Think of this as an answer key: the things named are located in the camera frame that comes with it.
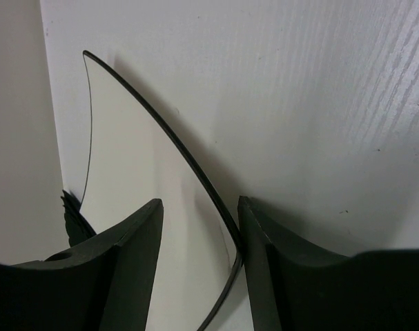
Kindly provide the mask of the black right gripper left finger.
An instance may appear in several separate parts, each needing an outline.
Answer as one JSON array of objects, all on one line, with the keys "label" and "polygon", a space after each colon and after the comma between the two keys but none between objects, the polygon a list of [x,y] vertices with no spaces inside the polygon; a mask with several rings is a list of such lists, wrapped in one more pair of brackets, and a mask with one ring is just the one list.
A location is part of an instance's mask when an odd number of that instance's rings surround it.
[{"label": "black right gripper left finger", "polygon": [[144,330],[163,217],[152,199],[44,261],[0,264],[0,330]]}]

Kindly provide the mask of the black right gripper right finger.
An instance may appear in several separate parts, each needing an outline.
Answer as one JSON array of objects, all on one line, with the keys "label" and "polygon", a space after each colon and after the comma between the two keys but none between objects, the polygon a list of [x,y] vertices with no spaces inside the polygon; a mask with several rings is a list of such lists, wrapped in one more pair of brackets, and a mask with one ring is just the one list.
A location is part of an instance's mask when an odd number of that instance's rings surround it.
[{"label": "black right gripper right finger", "polygon": [[419,330],[419,249],[346,257],[285,228],[248,197],[237,211],[256,330]]}]

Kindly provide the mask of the square white plate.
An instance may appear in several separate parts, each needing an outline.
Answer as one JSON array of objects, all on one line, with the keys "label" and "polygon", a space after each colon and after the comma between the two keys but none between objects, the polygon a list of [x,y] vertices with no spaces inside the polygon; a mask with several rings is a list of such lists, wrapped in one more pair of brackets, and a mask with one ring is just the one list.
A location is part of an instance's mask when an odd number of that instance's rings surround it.
[{"label": "square white plate", "polygon": [[240,231],[160,113],[107,63],[83,54],[90,147],[80,213],[102,232],[151,199],[164,207],[148,330],[216,330],[242,267]]}]

